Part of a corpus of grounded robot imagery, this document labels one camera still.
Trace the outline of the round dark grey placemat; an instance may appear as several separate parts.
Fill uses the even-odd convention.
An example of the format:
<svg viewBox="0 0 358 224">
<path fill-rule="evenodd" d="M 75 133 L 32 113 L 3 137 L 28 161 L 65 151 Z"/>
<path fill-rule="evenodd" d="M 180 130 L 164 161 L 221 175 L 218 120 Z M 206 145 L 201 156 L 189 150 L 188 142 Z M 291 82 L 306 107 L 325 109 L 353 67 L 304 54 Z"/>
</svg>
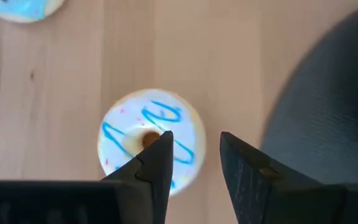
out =
<svg viewBox="0 0 358 224">
<path fill-rule="evenodd" d="M 358 10 L 296 66 L 261 150 L 324 184 L 358 184 Z"/>
</svg>

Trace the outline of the large turquoise iced donut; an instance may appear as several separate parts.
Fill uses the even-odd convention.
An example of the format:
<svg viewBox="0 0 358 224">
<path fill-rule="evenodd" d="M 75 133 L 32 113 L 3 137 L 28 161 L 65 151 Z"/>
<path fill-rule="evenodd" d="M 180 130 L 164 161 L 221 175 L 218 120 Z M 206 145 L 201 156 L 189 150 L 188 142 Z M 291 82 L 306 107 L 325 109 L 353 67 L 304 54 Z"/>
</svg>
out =
<svg viewBox="0 0 358 224">
<path fill-rule="evenodd" d="M 44 20 L 63 6 L 65 0 L 0 0 L 0 18 L 17 23 Z"/>
</svg>

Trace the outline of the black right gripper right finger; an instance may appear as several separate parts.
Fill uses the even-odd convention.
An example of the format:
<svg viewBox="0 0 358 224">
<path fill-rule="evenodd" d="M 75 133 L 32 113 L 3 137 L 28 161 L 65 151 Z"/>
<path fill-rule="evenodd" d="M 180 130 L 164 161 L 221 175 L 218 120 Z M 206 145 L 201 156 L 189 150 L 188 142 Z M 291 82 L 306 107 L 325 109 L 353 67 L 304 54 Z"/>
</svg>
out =
<svg viewBox="0 0 358 224">
<path fill-rule="evenodd" d="M 238 224 L 339 224 L 344 187 L 324 185 L 229 132 L 219 150 Z"/>
</svg>

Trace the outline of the large white donut blue drizzle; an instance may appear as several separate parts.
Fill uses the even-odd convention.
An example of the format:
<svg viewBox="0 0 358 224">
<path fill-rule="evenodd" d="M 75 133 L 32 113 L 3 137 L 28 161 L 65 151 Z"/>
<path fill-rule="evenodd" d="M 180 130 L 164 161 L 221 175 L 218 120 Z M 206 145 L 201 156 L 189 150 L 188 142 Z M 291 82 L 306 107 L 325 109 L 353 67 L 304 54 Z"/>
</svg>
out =
<svg viewBox="0 0 358 224">
<path fill-rule="evenodd" d="M 161 89 L 135 91 L 105 114 L 98 134 L 98 157 L 106 175 L 144 150 L 144 138 L 173 133 L 170 195 L 185 190 L 197 177 L 206 155 L 206 131 L 200 115 L 180 95 Z"/>
</svg>

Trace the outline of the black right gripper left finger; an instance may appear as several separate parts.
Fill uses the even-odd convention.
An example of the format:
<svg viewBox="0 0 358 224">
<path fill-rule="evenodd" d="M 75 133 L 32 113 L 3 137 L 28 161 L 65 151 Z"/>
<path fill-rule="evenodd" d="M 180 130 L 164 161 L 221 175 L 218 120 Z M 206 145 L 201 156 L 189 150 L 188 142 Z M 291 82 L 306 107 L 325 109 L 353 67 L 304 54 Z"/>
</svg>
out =
<svg viewBox="0 0 358 224">
<path fill-rule="evenodd" d="M 173 174 L 173 133 L 132 158 L 104 181 L 114 183 L 121 224 L 165 224 Z"/>
</svg>

